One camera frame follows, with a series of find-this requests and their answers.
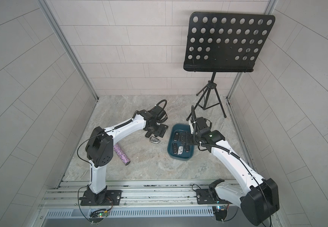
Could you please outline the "black key fob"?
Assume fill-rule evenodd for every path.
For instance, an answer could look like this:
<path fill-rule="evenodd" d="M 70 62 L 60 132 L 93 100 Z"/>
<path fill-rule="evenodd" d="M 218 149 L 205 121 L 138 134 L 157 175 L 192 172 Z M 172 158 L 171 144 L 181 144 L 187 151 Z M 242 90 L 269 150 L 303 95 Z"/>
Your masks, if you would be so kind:
<path fill-rule="evenodd" d="M 177 145 L 177 143 L 172 144 L 172 151 L 173 151 L 173 154 L 178 154 L 178 145 Z"/>
<path fill-rule="evenodd" d="M 150 138 L 151 136 L 152 136 L 152 132 L 150 132 L 150 131 L 148 131 L 146 134 L 145 134 L 145 136 L 147 137 L 147 138 Z"/>
<path fill-rule="evenodd" d="M 189 152 L 189 151 L 190 151 L 190 146 L 189 146 L 189 145 L 186 145 L 186 146 L 184 147 L 184 150 L 185 150 L 186 152 Z"/>
<path fill-rule="evenodd" d="M 175 132 L 174 136 L 173 136 L 173 140 L 174 141 L 178 141 L 180 138 L 180 133 L 179 132 Z"/>

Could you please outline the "silver BMW key fob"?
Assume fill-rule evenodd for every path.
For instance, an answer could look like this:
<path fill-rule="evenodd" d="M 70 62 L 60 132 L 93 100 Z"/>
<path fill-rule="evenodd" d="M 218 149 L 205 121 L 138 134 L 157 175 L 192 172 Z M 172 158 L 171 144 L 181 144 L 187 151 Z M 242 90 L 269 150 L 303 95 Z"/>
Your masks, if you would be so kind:
<path fill-rule="evenodd" d="M 156 137 L 154 137 L 154 136 L 151 136 L 151 137 L 149 138 L 149 141 L 150 141 L 151 143 L 154 143 L 154 144 L 158 144 L 158 143 L 161 142 L 160 139 L 158 139 L 158 138 L 156 138 Z"/>

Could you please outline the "black key fob bottom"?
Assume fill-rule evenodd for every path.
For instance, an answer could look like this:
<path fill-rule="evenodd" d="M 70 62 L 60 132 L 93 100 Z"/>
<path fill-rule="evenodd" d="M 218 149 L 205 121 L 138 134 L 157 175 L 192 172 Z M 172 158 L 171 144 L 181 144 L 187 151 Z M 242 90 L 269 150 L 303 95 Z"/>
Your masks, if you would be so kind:
<path fill-rule="evenodd" d="M 172 144 L 172 151 L 173 151 L 173 154 L 178 154 L 178 145 L 177 145 L 177 143 Z"/>

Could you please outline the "white key fob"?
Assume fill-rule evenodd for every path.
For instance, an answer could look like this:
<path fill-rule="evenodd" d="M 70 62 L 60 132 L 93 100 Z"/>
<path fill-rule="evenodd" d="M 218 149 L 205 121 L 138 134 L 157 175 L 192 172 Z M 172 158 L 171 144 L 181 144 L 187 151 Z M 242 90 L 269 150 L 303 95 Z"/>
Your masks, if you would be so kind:
<path fill-rule="evenodd" d="M 184 147 L 183 146 L 179 146 L 178 147 L 178 155 L 181 155 L 184 151 Z"/>

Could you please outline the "teal storage tray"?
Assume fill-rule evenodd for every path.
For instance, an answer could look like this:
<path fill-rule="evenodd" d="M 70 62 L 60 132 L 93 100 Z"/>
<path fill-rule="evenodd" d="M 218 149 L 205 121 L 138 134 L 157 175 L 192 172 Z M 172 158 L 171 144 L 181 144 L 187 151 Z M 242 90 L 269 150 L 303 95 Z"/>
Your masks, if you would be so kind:
<path fill-rule="evenodd" d="M 194 155 L 194 146 L 190 146 L 190 151 L 189 152 L 186 152 L 184 150 L 181 155 L 173 154 L 173 151 L 172 151 L 172 144 L 173 143 L 177 143 L 178 147 L 182 146 L 182 143 L 180 142 L 180 138 L 179 138 L 178 141 L 173 140 L 173 136 L 174 136 L 175 132 L 179 132 L 179 133 L 181 133 L 181 132 L 190 132 L 190 127 L 186 124 L 176 124 L 176 125 L 174 125 L 173 128 L 172 128 L 172 131 L 171 131 L 171 135 L 170 135 L 170 139 L 169 139 L 168 147 L 167 147 L 167 152 L 168 152 L 168 154 L 171 158 L 181 160 L 181 161 L 187 161 L 187 160 L 191 159 Z"/>

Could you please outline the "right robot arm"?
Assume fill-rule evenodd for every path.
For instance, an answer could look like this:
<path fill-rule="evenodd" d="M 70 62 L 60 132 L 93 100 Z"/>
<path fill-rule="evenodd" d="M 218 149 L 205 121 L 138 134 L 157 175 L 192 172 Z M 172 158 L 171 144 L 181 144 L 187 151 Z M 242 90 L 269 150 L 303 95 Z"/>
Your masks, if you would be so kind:
<path fill-rule="evenodd" d="M 276 182 L 271 178 L 265 179 L 246 164 L 219 131 L 206 134 L 193 132 L 189 142 L 204 147 L 219 159 L 240 186 L 236 188 L 223 179 L 215 180 L 208 189 L 196 190 L 199 203 L 214 204 L 227 201 L 241 208 L 247 220 L 255 226 L 264 223 L 279 210 Z"/>

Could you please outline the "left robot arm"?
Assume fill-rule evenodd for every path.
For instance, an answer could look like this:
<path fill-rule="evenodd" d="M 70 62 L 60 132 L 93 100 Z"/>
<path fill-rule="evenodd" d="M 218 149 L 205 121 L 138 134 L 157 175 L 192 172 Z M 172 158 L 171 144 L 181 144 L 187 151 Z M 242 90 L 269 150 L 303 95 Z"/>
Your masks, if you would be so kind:
<path fill-rule="evenodd" d="M 90 164 L 90 183 L 82 200 L 100 205 L 108 199 L 106 169 L 113 158 L 115 144 L 139 130 L 146 131 L 147 138 L 151 135 L 162 138 L 168 129 L 164 124 L 167 119 L 164 108 L 155 106 L 151 110 L 135 111 L 131 118 L 115 126 L 96 127 L 85 147 Z"/>

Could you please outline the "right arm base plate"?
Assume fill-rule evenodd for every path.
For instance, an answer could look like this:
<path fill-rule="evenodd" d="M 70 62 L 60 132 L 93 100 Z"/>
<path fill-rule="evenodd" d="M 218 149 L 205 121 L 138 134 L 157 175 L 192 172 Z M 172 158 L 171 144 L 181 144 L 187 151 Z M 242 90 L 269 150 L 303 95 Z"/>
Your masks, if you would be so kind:
<path fill-rule="evenodd" d="M 208 189 L 195 189 L 197 204 L 231 204 L 231 202 L 227 200 L 222 200 L 217 196 L 213 196 L 212 193 L 209 192 Z"/>

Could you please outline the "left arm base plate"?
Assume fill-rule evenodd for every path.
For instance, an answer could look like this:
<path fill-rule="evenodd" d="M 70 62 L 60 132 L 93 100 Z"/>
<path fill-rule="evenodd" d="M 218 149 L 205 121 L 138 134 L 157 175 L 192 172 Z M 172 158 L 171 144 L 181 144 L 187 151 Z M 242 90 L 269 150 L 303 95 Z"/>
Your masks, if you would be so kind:
<path fill-rule="evenodd" d="M 119 205 L 122 196 L 121 190 L 103 190 L 95 194 L 88 188 L 82 197 L 79 197 L 81 206 L 111 206 Z"/>

